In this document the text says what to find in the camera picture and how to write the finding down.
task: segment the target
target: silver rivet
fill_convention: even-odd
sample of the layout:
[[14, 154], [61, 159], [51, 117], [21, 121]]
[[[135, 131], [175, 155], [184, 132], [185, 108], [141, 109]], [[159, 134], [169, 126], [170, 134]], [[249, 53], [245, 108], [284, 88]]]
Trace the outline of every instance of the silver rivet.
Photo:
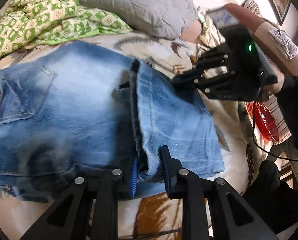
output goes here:
[[226, 181], [223, 178], [216, 178], [215, 182], [219, 185], [224, 185]]
[[120, 170], [120, 169], [114, 169], [114, 170], [112, 171], [112, 174], [113, 174], [113, 175], [116, 175], [116, 176], [119, 176], [119, 175], [122, 174], [122, 170]]
[[82, 184], [85, 181], [83, 177], [77, 177], [74, 182], [75, 184]]
[[189, 171], [187, 169], [181, 169], [181, 170], [179, 170], [179, 173], [181, 175], [188, 175], [189, 174]]

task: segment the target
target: jeans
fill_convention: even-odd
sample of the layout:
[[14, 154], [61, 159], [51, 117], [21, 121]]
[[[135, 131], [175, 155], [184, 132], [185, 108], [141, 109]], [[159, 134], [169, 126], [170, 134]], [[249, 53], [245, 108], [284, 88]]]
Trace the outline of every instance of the jeans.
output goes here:
[[197, 91], [138, 59], [76, 41], [0, 71], [0, 187], [13, 196], [47, 201], [135, 158], [136, 196], [163, 192], [161, 145], [201, 177], [224, 170]]

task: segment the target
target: black cable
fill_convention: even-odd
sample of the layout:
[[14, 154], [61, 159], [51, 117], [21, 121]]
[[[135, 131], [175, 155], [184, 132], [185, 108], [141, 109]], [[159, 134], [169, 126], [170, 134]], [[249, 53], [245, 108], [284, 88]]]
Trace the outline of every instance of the black cable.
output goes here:
[[140, 238], [118, 238], [118, 240], [148, 240], [148, 239], [152, 239], [152, 238], [156, 238], [159, 236], [164, 236], [167, 234], [172, 234], [172, 233], [177, 233], [177, 232], [181, 232], [181, 229], [174, 229], [174, 230], [170, 230], [170, 231], [163, 231], [163, 232], [159, 232], [150, 236], [144, 236], [144, 237], [140, 237]]
[[289, 159], [289, 158], [284, 158], [284, 157], [279, 157], [279, 156], [275, 156], [274, 154], [266, 151], [265, 149], [262, 149], [258, 144], [257, 142], [255, 141], [255, 134], [254, 134], [254, 131], [255, 131], [255, 103], [258, 101], [260, 95], [262, 94], [262, 91], [260, 92], [259, 96], [257, 97], [257, 99], [253, 102], [253, 106], [252, 106], [252, 118], [253, 118], [253, 136], [252, 136], [252, 139], [253, 139], [253, 142], [254, 144], [262, 151], [264, 151], [265, 153], [269, 154], [269, 155], [272, 155], [278, 159], [281, 159], [281, 160], [287, 160], [287, 161], [290, 161], [290, 162], [298, 162], [298, 160], [295, 160], [295, 159]]

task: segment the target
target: black sleeve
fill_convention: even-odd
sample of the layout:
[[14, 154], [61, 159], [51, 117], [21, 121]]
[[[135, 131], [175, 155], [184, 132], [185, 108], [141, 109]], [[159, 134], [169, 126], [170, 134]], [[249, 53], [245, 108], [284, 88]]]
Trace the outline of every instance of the black sleeve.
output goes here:
[[276, 98], [285, 123], [292, 133], [294, 146], [298, 149], [298, 77], [287, 76]]

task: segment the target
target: white label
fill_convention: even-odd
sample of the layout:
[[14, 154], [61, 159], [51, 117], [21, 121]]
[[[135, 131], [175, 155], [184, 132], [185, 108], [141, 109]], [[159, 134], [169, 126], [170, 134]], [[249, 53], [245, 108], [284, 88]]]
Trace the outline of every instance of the white label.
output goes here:
[[218, 29], [239, 24], [239, 21], [224, 8], [208, 12], [208, 15]]

